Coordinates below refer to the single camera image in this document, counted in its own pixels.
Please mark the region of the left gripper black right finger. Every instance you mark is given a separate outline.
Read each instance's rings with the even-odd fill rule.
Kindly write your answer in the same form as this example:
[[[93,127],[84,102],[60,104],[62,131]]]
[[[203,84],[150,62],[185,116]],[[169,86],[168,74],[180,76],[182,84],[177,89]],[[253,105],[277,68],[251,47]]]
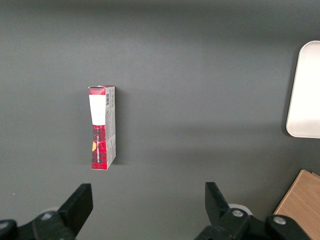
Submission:
[[[230,207],[215,182],[205,183],[205,209],[210,221],[197,240],[308,240],[292,218],[269,215],[265,221],[239,207]]]

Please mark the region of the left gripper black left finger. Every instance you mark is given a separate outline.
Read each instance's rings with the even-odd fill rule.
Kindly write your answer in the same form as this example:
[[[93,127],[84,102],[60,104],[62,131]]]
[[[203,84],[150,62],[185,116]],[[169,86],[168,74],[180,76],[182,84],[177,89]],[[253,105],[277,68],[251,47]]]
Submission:
[[[93,210],[92,185],[81,184],[58,210],[45,211],[27,224],[0,221],[2,240],[75,240]]]

